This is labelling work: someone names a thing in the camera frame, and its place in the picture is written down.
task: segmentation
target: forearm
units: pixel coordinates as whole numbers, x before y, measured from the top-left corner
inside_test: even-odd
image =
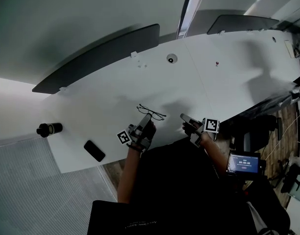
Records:
[[[221,152],[220,148],[215,144],[212,139],[207,139],[202,142],[202,146],[209,155],[210,159],[213,162],[213,165],[218,172],[219,176],[225,176],[227,158]]]
[[[123,174],[117,190],[119,203],[129,203],[137,177],[140,152],[130,148],[126,158]]]

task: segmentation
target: smartphone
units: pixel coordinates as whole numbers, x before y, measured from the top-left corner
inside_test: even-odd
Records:
[[[105,154],[101,151],[92,141],[88,140],[83,146],[86,151],[89,152],[98,162],[101,162],[104,159]]]

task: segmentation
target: person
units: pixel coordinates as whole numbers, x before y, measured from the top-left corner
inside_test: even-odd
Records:
[[[183,124],[187,134],[190,128]],[[151,140],[156,131],[153,122],[150,130],[147,137]],[[93,202],[88,234],[95,234],[97,229],[129,234],[167,231],[251,235],[265,231],[266,224],[255,218],[259,214],[245,193],[226,179],[227,157],[207,132],[200,138],[200,148],[185,138],[142,155],[141,147],[132,143],[118,186],[118,203]],[[283,209],[275,201],[271,208],[276,212]],[[277,227],[278,223],[268,222],[278,229],[271,234],[287,234],[282,233],[284,227]]]

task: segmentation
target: eyeglasses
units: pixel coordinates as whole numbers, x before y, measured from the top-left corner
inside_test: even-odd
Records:
[[[141,112],[142,114],[150,114],[152,116],[152,118],[154,118],[155,120],[161,121],[164,120],[163,117],[166,117],[166,115],[163,115],[161,113],[158,112],[154,112],[150,109],[148,109],[145,106],[142,106],[141,104],[139,104],[140,106],[137,106],[137,109],[139,110],[139,112]]]

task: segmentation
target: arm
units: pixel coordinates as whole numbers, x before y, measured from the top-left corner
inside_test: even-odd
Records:
[[[125,167],[117,190],[117,201],[129,203],[137,177],[140,152],[129,148]]]
[[[197,129],[199,125],[197,123],[193,124]],[[192,129],[192,126],[188,126],[187,124],[183,123],[183,129],[187,134],[189,134]],[[217,170],[219,176],[225,176],[226,173],[226,165],[227,165],[227,158],[221,152],[220,148],[215,144],[215,142],[210,138],[207,132],[202,133],[201,141],[200,141],[200,148],[204,148],[207,154],[209,155],[212,163]]]

